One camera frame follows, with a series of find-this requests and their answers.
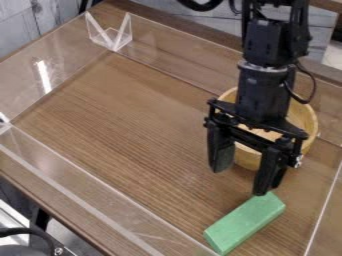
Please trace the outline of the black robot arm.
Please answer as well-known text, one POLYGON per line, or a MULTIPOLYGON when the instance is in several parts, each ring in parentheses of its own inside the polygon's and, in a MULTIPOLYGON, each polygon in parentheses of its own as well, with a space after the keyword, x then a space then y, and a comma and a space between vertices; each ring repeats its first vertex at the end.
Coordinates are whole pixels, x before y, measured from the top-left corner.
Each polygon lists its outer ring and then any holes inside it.
POLYGON ((287 120, 289 102, 311 99, 293 92, 299 58, 308 54, 307 0, 241 0, 243 60, 233 102, 208 100, 208 165, 213 172, 233 161, 235 145, 260 153, 252 194, 279 186, 289 167, 299 165, 307 132, 287 120))

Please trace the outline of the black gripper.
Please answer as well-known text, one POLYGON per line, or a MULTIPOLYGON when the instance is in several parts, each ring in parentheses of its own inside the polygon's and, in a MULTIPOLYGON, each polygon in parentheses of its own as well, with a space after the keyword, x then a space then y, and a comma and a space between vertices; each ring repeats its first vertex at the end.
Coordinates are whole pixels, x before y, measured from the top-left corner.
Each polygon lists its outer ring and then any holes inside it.
POLYGON ((207 102, 208 165, 213 173, 232 166, 236 142, 256 150, 261 159, 252 194, 263 196, 279 186, 287 166, 297 164, 301 144, 308 138, 305 131, 285 120, 291 98, 296 98, 292 92, 295 66, 265 68, 241 61, 237 69, 235 101, 212 98, 207 102), (249 130, 277 132, 280 137, 269 141, 239 128, 239 124, 249 130))

